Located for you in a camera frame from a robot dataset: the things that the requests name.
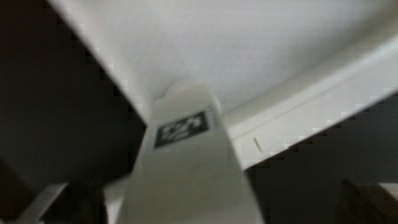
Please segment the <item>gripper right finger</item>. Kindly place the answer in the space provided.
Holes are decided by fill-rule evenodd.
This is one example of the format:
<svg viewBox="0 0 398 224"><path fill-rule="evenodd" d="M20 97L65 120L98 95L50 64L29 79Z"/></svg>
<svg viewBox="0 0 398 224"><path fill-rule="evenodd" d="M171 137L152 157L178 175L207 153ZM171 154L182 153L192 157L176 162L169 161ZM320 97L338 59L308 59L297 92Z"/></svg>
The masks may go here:
<svg viewBox="0 0 398 224"><path fill-rule="evenodd" d="M398 224L398 183L342 181L335 224Z"/></svg>

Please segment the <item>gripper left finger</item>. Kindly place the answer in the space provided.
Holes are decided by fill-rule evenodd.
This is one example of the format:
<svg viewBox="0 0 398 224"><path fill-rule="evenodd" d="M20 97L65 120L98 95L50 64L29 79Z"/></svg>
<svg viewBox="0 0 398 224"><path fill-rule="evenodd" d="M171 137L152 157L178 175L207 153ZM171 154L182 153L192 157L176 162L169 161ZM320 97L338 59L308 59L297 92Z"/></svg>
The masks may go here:
<svg viewBox="0 0 398 224"><path fill-rule="evenodd" d="M105 194L89 183L45 187L15 224L109 224Z"/></svg>

